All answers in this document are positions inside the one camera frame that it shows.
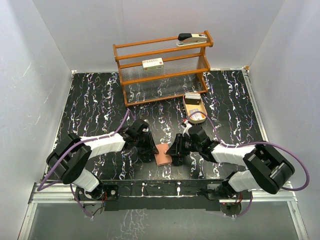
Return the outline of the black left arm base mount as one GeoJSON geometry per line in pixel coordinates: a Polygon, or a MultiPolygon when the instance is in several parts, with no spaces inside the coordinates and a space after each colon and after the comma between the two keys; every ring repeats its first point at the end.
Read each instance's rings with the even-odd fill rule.
{"type": "Polygon", "coordinates": [[[116,184],[105,184],[102,188],[102,203],[117,201],[119,199],[119,186],[116,184]]]}

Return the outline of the pink leather card holder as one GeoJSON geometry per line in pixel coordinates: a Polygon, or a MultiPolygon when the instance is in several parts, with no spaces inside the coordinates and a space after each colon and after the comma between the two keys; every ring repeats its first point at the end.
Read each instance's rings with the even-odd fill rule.
{"type": "Polygon", "coordinates": [[[158,154],[155,154],[155,162],[158,167],[166,166],[172,163],[172,157],[166,154],[166,151],[169,149],[168,143],[157,144],[156,148],[158,154]]]}

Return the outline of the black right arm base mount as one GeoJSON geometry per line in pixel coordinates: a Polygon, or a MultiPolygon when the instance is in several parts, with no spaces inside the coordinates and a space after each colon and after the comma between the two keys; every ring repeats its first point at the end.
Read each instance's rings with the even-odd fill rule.
{"type": "Polygon", "coordinates": [[[204,196],[208,200],[231,199],[235,195],[235,191],[223,184],[211,188],[201,188],[197,195],[204,196]]]}

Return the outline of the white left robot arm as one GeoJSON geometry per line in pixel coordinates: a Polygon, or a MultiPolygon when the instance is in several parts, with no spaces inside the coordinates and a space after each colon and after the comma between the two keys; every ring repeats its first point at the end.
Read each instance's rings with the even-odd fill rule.
{"type": "Polygon", "coordinates": [[[63,184],[76,185],[90,199],[98,200],[103,195],[104,184],[86,169],[88,160],[132,148],[137,148],[143,155],[159,153],[149,124],[140,118],[132,125],[122,126],[109,134],[80,137],[69,133],[47,157],[46,163],[63,184]]]}

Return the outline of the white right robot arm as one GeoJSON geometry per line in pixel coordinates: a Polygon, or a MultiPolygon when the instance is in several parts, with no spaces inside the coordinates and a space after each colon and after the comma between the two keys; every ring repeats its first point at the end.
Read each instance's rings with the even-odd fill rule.
{"type": "Polygon", "coordinates": [[[183,133],[176,134],[173,144],[165,152],[172,157],[184,157],[192,152],[212,163],[229,163],[246,167],[245,171],[232,172],[214,189],[202,189],[212,194],[233,199],[243,191],[263,189],[276,194],[295,173],[293,165],[273,146],[256,144],[245,147],[226,147],[211,140],[199,125],[186,125],[183,133]]]}

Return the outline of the tan oval plastic tray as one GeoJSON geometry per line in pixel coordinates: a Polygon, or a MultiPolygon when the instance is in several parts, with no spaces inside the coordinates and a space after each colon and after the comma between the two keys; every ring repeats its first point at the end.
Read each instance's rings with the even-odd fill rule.
{"type": "Polygon", "coordinates": [[[189,92],[183,95],[183,106],[188,117],[188,121],[192,124],[201,124],[206,120],[207,111],[199,93],[189,92]]]}

